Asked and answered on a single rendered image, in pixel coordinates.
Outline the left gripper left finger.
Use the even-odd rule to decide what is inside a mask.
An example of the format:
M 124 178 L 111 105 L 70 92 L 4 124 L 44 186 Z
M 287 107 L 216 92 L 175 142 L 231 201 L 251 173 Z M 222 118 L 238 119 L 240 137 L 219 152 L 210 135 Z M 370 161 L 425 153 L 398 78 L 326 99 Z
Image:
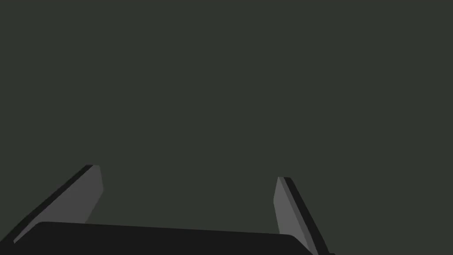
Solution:
M 41 222 L 86 223 L 103 194 L 99 165 L 85 165 L 34 210 L 2 240 L 14 244 Z

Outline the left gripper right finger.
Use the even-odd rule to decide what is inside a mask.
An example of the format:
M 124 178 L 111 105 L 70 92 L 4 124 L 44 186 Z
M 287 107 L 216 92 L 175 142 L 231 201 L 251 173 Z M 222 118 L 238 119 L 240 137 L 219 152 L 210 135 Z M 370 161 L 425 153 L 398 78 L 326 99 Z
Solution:
M 280 234 L 295 237 L 309 255 L 330 255 L 317 224 L 291 178 L 277 178 L 273 207 Z

